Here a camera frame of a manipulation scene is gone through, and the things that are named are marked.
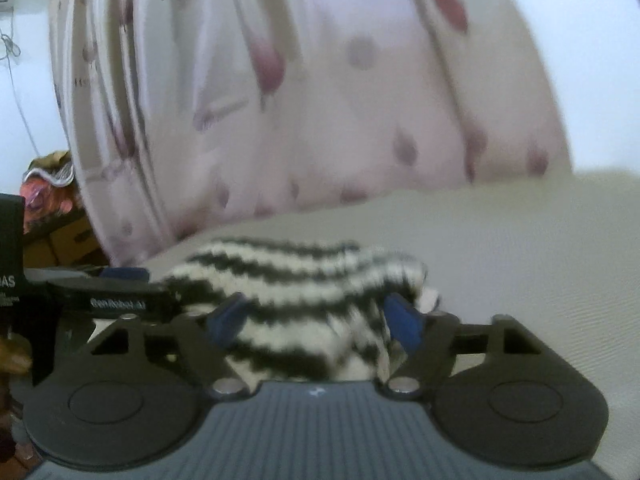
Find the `left hand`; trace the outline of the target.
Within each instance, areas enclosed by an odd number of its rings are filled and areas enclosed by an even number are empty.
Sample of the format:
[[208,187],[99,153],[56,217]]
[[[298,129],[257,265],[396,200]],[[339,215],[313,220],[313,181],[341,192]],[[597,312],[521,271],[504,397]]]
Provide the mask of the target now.
[[32,367],[32,358],[14,341],[2,337],[0,339],[0,373],[23,375]]

